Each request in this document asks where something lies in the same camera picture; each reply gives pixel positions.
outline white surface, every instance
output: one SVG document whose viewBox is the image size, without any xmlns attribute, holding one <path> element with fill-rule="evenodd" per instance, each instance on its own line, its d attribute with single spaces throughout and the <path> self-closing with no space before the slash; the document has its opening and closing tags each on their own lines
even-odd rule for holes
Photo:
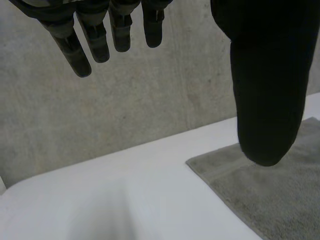
<svg viewBox="0 0 320 240">
<path fill-rule="evenodd" d="M 0 196 L 0 240 L 258 240 L 185 165 L 237 141 L 232 118 L 22 181 Z"/>
</svg>

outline concrete wall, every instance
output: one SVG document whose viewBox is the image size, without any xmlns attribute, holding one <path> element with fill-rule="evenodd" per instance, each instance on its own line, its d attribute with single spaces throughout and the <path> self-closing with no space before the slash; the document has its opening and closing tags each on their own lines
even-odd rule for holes
<svg viewBox="0 0 320 240">
<path fill-rule="evenodd" d="M 25 178 L 236 115 L 230 42 L 209 0 L 175 0 L 165 12 L 163 42 L 147 47 L 141 7 L 131 49 L 95 63 L 76 21 L 92 74 L 78 78 L 50 34 L 9 1 L 0 2 L 0 176 Z M 309 93 L 320 91 L 320 49 Z"/>
</svg>

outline gray cloth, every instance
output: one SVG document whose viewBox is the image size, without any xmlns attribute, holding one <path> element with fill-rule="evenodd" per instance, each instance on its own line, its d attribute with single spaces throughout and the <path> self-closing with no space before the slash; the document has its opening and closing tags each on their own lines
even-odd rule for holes
<svg viewBox="0 0 320 240">
<path fill-rule="evenodd" d="M 301 124 L 297 139 L 275 166 L 249 161 L 239 144 L 186 164 L 265 240 L 320 240 L 320 121 Z"/>
</svg>

